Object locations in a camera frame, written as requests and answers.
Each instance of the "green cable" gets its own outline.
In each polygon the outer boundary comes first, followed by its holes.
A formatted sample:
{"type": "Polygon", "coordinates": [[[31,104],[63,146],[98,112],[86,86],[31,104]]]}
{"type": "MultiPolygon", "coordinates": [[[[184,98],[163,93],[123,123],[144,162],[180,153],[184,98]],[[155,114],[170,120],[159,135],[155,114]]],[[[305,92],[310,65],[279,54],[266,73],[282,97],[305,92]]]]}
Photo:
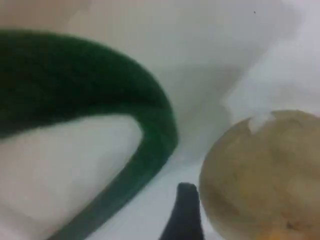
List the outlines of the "green cable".
{"type": "Polygon", "coordinates": [[[0,30],[0,134],[10,137],[78,118],[132,116],[143,139],[116,178],[47,240],[84,240],[160,171],[178,143],[171,105],[132,59],[87,40],[0,30]]]}

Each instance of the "black plastic tip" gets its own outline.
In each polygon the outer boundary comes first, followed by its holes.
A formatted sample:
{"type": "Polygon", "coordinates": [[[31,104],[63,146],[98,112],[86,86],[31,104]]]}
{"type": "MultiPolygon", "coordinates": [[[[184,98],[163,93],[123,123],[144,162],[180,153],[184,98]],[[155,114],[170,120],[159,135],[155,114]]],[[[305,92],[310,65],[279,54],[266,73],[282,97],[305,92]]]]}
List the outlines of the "black plastic tip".
{"type": "Polygon", "coordinates": [[[179,183],[170,219],[159,240],[204,240],[197,187],[179,183]]]}

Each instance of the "white background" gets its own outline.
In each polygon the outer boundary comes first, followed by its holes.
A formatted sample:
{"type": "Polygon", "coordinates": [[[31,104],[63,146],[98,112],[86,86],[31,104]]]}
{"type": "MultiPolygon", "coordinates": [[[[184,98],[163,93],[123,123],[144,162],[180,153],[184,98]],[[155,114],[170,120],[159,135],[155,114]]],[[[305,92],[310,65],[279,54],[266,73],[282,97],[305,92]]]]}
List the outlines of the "white background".
{"type": "MultiPolygon", "coordinates": [[[[152,183],[90,240],[157,239],[177,183],[196,183],[231,124],[259,111],[320,113],[317,0],[2,0],[0,25],[68,32],[121,50],[170,98],[180,145],[152,183]]],[[[0,145],[1,239],[42,240],[123,167],[141,139],[112,116],[0,145]]],[[[218,239],[203,214],[207,239],[218,239]]]]}

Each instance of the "tan sphere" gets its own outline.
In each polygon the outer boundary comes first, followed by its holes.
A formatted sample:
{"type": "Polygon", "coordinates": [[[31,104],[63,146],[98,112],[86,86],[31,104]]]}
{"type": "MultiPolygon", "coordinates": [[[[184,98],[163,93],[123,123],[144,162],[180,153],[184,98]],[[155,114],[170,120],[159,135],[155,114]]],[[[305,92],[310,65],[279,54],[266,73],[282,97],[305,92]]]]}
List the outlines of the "tan sphere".
{"type": "Polygon", "coordinates": [[[213,145],[200,174],[205,212],[226,240],[320,240],[320,118],[269,115],[213,145]]]}

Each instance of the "potato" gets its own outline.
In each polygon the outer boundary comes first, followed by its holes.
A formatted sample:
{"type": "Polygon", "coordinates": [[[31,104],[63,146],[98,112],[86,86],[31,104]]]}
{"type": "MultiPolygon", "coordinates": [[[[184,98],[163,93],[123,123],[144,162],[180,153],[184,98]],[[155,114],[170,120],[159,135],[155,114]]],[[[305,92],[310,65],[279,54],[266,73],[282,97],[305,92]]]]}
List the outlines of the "potato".
{"type": "Polygon", "coordinates": [[[269,115],[237,123],[213,145],[200,174],[205,212],[226,240],[318,240],[320,118],[269,115]]]}

